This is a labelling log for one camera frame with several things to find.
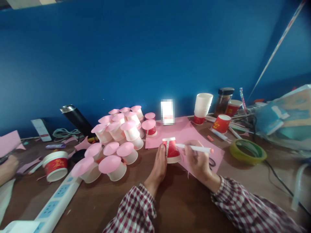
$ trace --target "person's left hand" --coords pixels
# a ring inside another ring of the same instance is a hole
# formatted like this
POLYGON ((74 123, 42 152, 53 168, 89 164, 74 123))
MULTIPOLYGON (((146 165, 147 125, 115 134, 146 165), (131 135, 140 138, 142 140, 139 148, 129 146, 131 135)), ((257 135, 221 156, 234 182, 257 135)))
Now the person's left hand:
POLYGON ((16 173, 19 161, 14 155, 10 155, 4 164, 0 165, 0 186, 8 182, 16 173))
POLYGON ((165 155, 165 146, 161 144, 155 156, 155 164, 153 169, 143 183, 148 192, 155 197, 160 183, 163 181, 166 174, 167 160, 165 155))

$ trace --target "red label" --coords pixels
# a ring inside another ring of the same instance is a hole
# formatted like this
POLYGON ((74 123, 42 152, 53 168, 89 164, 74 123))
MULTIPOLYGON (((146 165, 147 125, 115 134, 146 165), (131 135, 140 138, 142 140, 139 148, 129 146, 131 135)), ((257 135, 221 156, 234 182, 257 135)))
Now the red label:
POLYGON ((45 174, 48 175, 51 172, 60 169, 60 168, 67 168, 68 160, 66 158, 59 158, 54 159, 51 162, 49 162, 47 165, 45 165, 44 170, 45 174))
POLYGON ((165 151, 166 151, 166 157, 167 158, 172 158, 172 157, 179 156, 179 151, 176 148, 176 140, 164 141, 162 143, 165 146, 165 151))
POLYGON ((205 120, 205 117, 199 118, 199 117, 194 116, 194 121, 193 122, 195 124, 197 124, 197 125, 201 125, 201 124, 203 124, 204 120, 205 120))
POLYGON ((95 163, 98 163, 100 164, 100 162, 104 159, 104 156, 103 157, 100 157, 98 160, 95 161, 95 163))
POLYGON ((156 133, 156 128, 155 128, 155 126, 154 126, 152 129, 150 129, 150 130, 146 130, 146 132, 148 132, 148 133, 147 133, 148 135, 154 135, 154 134, 156 133))
POLYGON ((229 124, 230 124, 230 120, 223 120, 217 117, 212 127, 220 133, 226 133, 228 130, 229 124))
POLYGON ((231 117, 239 110, 239 108, 240 108, 240 106, 228 105, 225 115, 228 115, 231 117))

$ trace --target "hand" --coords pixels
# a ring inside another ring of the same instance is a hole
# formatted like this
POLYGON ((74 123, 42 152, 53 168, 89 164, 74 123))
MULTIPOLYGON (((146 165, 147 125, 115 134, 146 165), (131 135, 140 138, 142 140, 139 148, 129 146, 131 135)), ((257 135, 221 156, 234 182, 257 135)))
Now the hand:
POLYGON ((185 142, 185 144, 185 155, 187 157, 191 173, 212 192, 217 192, 220 188, 221 179, 210 169, 209 154, 194 151, 190 146, 188 146, 192 145, 203 147, 198 140, 190 140, 185 142))
POLYGON ((165 155, 165 146, 161 144, 155 156, 155 164, 153 169, 143 183, 148 192, 155 198, 160 183, 166 174, 167 160, 165 155))
POLYGON ((18 165, 19 161, 14 155, 10 155, 7 161, 0 165, 0 186, 15 175, 18 165))

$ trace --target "cable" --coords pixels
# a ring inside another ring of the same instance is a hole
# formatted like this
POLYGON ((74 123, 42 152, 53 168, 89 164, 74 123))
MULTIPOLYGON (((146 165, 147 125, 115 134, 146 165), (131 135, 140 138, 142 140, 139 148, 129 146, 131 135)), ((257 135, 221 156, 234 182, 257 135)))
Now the cable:
MULTIPOLYGON (((256 123, 257 123, 257 118, 255 116, 253 116, 253 130, 254 130, 254 134, 253 134, 253 141, 254 143, 256 143, 256 123)), ((286 186, 286 184, 281 180, 281 178, 276 174, 274 168, 272 167, 272 165, 265 160, 264 161, 267 166, 272 170, 273 175, 279 180, 279 182, 284 186, 284 188, 289 192, 289 194, 294 197, 294 194, 292 193, 292 191, 286 186)), ((299 206, 311 217, 311 213, 301 204, 301 202, 299 202, 299 206)))
POLYGON ((241 118, 240 119, 234 119, 233 121, 236 123, 236 122, 239 122, 239 121, 242 121, 242 122, 244 122, 246 125, 248 125, 248 127, 249 126, 252 126, 252 128, 254 128, 254 124, 251 124, 250 122, 248 122, 248 121, 244 121, 244 119, 246 119, 246 118, 248 118, 248 119, 250 119, 250 118, 254 118, 254 119, 256 119, 256 122, 257 122, 257 118, 255 117, 255 115, 248 115, 248 116, 241 116, 241 118))
POLYGON ((65 138, 68 138, 70 136, 75 137, 77 140, 79 140, 79 138, 84 137, 84 135, 80 136, 80 134, 81 134, 81 132, 77 129, 70 131, 70 132, 68 130, 66 130, 65 128, 56 129, 53 132, 53 136, 55 137, 54 142, 62 141, 65 138))

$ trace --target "red paper cup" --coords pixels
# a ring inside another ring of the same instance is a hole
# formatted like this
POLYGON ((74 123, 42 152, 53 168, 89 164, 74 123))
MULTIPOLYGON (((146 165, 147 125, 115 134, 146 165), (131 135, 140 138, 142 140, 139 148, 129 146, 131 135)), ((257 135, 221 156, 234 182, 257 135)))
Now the red paper cup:
POLYGON ((126 173, 126 165, 116 155, 104 158, 100 162, 98 169, 101 173, 107 174, 111 181, 120 180, 126 173))
POLYGON ((123 139, 121 139, 120 141, 118 141, 118 143, 119 143, 120 145, 122 145, 123 143, 126 143, 126 142, 127 142, 126 138, 123 138, 123 139))
POLYGON ((233 116, 239 110, 242 104, 242 101, 230 100, 225 114, 230 117, 233 116))
POLYGON ((193 122, 196 125, 202 125, 204 120, 205 120, 205 117, 197 117, 196 115, 194 115, 194 121, 193 122))
POLYGON ((130 108, 124 107, 124 108, 121 108, 121 109, 120 109, 120 112, 121 112, 121 113, 127 113, 127 112, 129 112, 130 110, 131 110, 130 108))
POLYGON ((103 149, 103 154, 105 156, 110 156, 116 153, 117 149, 119 148, 119 143, 118 142, 111 142, 108 145, 105 146, 103 149))
POLYGON ((137 139, 135 139, 133 141, 129 141, 129 142, 134 144, 134 150, 139 150, 144 146, 144 142, 140 137, 138 137, 137 139))
POLYGON ((134 107, 131 107, 131 111, 137 113, 138 119, 139 119, 140 121, 144 119, 144 115, 143 115, 142 107, 141 107, 141 106, 136 105, 136 106, 134 106, 134 107))
POLYGON ((108 114, 112 115, 112 116, 116 116, 118 113, 120 112, 119 109, 113 109, 110 112, 108 112, 108 114))
POLYGON ((85 183, 94 182, 101 172, 98 170, 98 164, 92 157, 80 160, 71 170, 72 177, 81 177, 85 183))
POLYGON ((91 133, 96 134, 96 136, 99 139, 99 142, 101 144, 105 144, 105 143, 110 142, 112 140, 111 134, 106 131, 106 128, 109 124, 110 123, 108 122, 108 123, 96 125, 91 131, 91 133))
POLYGON ((43 168, 46 174, 46 180, 53 182, 63 178, 68 170, 68 153, 65 151, 57 151, 47 155, 43 159, 43 168))
POLYGON ((212 128, 217 130, 220 133, 226 133, 229 127, 229 123, 231 121, 231 117, 220 114, 216 121, 214 122, 212 128))
POLYGON ((129 120, 121 125, 121 130, 123 130, 126 140, 132 141, 137 139, 140 136, 140 132, 136 127, 136 123, 133 120, 129 120))
POLYGON ((128 121, 130 121, 130 120, 135 121, 136 127, 141 125, 136 112, 127 112, 124 115, 126 116, 126 119, 128 121))
POLYGON ((181 160, 181 156, 176 148, 176 139, 175 138, 162 139, 162 143, 165 146, 165 155, 167 158, 167 163, 179 162, 181 160))
POLYGON ((146 137, 151 138, 157 134, 156 121, 153 119, 146 120, 142 123, 142 128, 146 131, 146 137))
POLYGON ((126 142, 117 149, 117 155, 123 158, 125 164, 130 165, 138 158, 137 151, 134 150, 134 144, 126 142))
POLYGON ((155 113, 146 113, 146 114, 145 114, 145 118, 146 118, 147 120, 150 120, 150 119, 155 120, 155 119, 156 119, 156 115, 155 115, 155 113))
POLYGON ((125 122, 125 117, 123 113, 118 113, 116 114, 113 118, 113 121, 118 121, 120 122, 120 125, 122 125, 125 122))
POLYGON ((109 132, 115 141, 120 141, 123 138, 125 138, 125 134, 120 128, 120 126, 121 126, 120 122, 114 121, 113 123, 111 123, 106 127, 105 131, 109 132))
POLYGON ((111 142, 113 142, 113 141, 114 141, 114 140, 111 139, 109 142, 103 143, 102 145, 103 145, 103 146, 106 146, 106 145, 108 145, 109 143, 111 143, 111 142))
POLYGON ((106 116, 103 116, 102 118, 100 118, 98 120, 98 122, 101 124, 112 123, 113 122, 112 118, 113 118, 112 115, 106 115, 106 116))
POLYGON ((145 131, 143 130, 142 126, 140 125, 139 127, 137 127, 137 129, 139 131, 140 138, 143 138, 145 136, 145 131))
POLYGON ((92 157, 96 163, 100 163, 104 158, 102 150, 103 148, 101 143, 94 143, 85 151, 84 157, 92 157))

